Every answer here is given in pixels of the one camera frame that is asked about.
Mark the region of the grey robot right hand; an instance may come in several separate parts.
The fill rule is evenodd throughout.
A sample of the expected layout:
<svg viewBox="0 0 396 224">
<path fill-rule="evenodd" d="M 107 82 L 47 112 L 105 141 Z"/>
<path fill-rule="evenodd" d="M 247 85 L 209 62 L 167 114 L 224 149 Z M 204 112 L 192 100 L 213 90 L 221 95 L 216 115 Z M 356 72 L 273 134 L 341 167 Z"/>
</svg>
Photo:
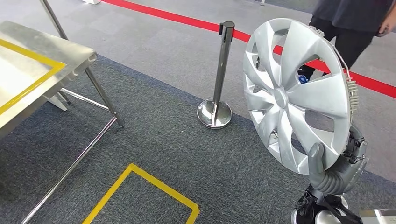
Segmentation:
<svg viewBox="0 0 396 224">
<path fill-rule="evenodd" d="M 329 168 L 325 168 L 325 146 L 315 143 L 308 153 L 309 181 L 311 186 L 324 193 L 341 195 L 348 192 L 356 184 L 367 164 L 367 142 L 361 131 L 353 123 L 346 150 Z"/>
</svg>

